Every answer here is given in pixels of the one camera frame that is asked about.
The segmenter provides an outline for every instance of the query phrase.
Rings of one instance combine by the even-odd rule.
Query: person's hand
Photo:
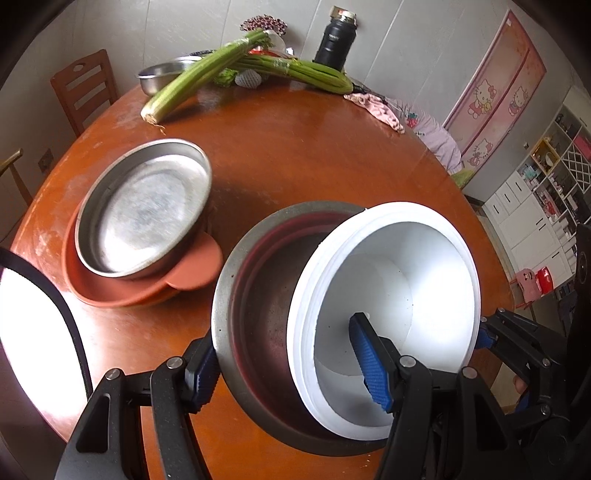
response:
[[[513,385],[515,385],[515,389],[519,395],[523,395],[523,392],[527,390],[527,383],[517,375],[513,377]]]

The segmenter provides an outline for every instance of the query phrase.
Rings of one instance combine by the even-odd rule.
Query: blue gripper pad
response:
[[[197,411],[212,399],[213,390],[216,388],[217,379],[220,376],[220,366],[213,345],[205,354],[199,370],[195,376],[194,396],[192,403]]]
[[[366,328],[371,328],[371,325],[369,322],[363,325],[356,315],[353,315],[349,319],[349,340],[363,372],[365,385],[372,400],[379,403],[384,411],[391,411],[394,401],[388,388],[388,373],[382,365],[370,337],[366,333]]]

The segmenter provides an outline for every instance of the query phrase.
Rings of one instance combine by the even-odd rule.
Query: metal screw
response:
[[[166,360],[166,366],[171,370],[180,367],[182,364],[183,359],[179,356],[174,356]]]
[[[411,357],[410,355],[404,355],[400,357],[400,365],[406,368],[414,367],[417,364],[417,361]]]
[[[121,373],[121,370],[119,370],[118,368],[111,368],[111,370],[109,370],[107,373],[105,373],[105,378],[107,380],[114,380],[115,378],[117,378],[119,376],[120,373]]]
[[[472,367],[464,367],[462,368],[462,375],[470,380],[474,380],[478,376],[478,372]]]

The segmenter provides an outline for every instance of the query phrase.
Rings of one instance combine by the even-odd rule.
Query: cartoon cat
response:
[[[519,87],[515,91],[515,94],[513,95],[513,100],[509,104],[509,113],[511,114],[511,116],[515,116],[521,111],[521,108],[525,105],[529,97],[530,96],[527,93],[527,90],[524,90],[523,87]]]
[[[490,112],[495,95],[495,88],[488,83],[487,79],[482,80],[482,83],[474,89],[476,99],[468,107],[468,113],[472,115],[472,118],[476,119]]]
[[[490,143],[486,138],[483,138],[482,141],[474,147],[474,150],[472,150],[472,156],[468,158],[468,163],[473,167],[479,166],[486,160],[489,153],[491,153],[491,150],[492,143]]]

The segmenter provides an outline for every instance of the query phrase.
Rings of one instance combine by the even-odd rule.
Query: stainless steel pot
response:
[[[178,57],[165,63],[152,65],[139,72],[136,77],[139,78],[139,85],[144,93],[154,96],[199,60],[201,57]]]
[[[307,261],[334,228],[362,210],[307,202],[265,218],[228,257],[213,299],[213,344],[234,398],[267,433],[317,455],[360,455],[384,445],[321,426],[298,394],[285,347],[291,297]]]
[[[86,195],[76,251],[97,275],[138,278],[172,266],[189,245],[212,185],[197,145],[167,138],[117,159]]]

